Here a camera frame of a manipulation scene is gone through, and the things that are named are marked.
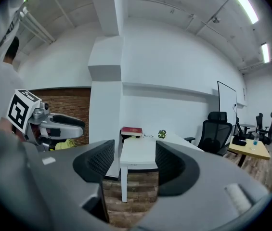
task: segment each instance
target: white ceiling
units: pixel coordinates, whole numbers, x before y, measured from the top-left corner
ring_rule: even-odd
[[[58,0],[75,26],[98,21],[92,0]],[[226,0],[129,0],[129,17],[148,18],[165,22],[197,32],[226,2]],[[263,66],[260,46],[267,42],[272,56],[272,16],[261,0],[250,0],[259,21],[251,24],[247,14],[237,0],[229,0],[217,17],[220,23],[210,22],[198,37],[219,49],[242,73]],[[26,6],[31,14],[57,37],[70,29],[63,13],[54,0],[28,0]],[[17,33],[20,39],[20,51],[16,61],[22,61],[30,52],[44,42],[20,26]]]

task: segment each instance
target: white table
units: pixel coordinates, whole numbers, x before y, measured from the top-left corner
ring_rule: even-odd
[[[160,138],[129,138],[124,140],[120,158],[122,201],[127,202],[127,174],[128,169],[155,169],[156,140],[183,145],[202,151],[176,134],[168,134],[165,139]]]

